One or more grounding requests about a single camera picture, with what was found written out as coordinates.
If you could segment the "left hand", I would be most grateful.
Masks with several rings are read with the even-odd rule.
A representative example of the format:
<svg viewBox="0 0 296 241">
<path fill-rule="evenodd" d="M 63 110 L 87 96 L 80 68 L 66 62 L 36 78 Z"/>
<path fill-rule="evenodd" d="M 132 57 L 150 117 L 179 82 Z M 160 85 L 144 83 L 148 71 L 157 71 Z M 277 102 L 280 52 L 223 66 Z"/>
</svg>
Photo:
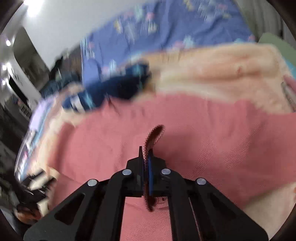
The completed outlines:
<svg viewBox="0 0 296 241">
<path fill-rule="evenodd" d="M 19 204 L 15 208 L 14 214 L 19 221 L 28 225 L 36 223 L 42 217 L 37 204 L 33 206 L 23 206 Z"/>
</svg>

